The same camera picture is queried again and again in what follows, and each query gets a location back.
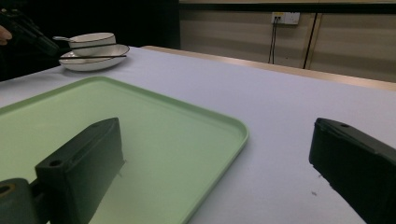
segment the wall socket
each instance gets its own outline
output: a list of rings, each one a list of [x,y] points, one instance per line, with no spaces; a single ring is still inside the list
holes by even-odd
[[[273,12],[271,23],[277,19],[277,24],[297,25],[300,19],[300,12]]]

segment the white bowl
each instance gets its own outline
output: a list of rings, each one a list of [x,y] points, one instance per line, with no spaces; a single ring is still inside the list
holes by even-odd
[[[129,51],[129,47],[125,45],[111,46],[111,50],[107,53],[109,56],[124,55]],[[73,51],[68,52],[62,57],[78,57]],[[101,58],[101,59],[62,59],[59,63],[67,69],[73,71],[94,71],[108,68],[122,62],[125,57],[120,58]]]
[[[77,35],[70,39],[76,42],[69,42],[70,48],[81,48],[95,45],[115,44],[116,37],[112,33],[94,33],[87,35]],[[107,55],[112,50],[111,46],[89,48],[89,49],[73,49],[73,52],[79,56],[98,56]]]

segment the tray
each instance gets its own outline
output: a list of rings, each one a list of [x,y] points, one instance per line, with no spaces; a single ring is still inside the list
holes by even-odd
[[[88,125],[120,119],[127,160],[91,223],[186,223],[248,139],[239,120],[107,77],[0,108],[0,179],[34,167]]]

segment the spoon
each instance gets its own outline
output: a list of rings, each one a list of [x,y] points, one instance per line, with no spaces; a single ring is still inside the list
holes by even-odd
[[[53,36],[52,39],[54,39],[54,40],[64,40],[64,41],[67,41],[67,42],[77,42],[75,40],[72,40],[70,38],[63,37],[63,36]]]

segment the white table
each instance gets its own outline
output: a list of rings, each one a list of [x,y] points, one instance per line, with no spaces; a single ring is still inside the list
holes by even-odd
[[[343,121],[396,147],[394,84],[160,50],[173,53],[132,48],[106,70],[60,66],[1,82],[0,106],[105,76],[206,107],[245,122],[250,137],[189,223],[364,223],[308,162],[314,122]]]

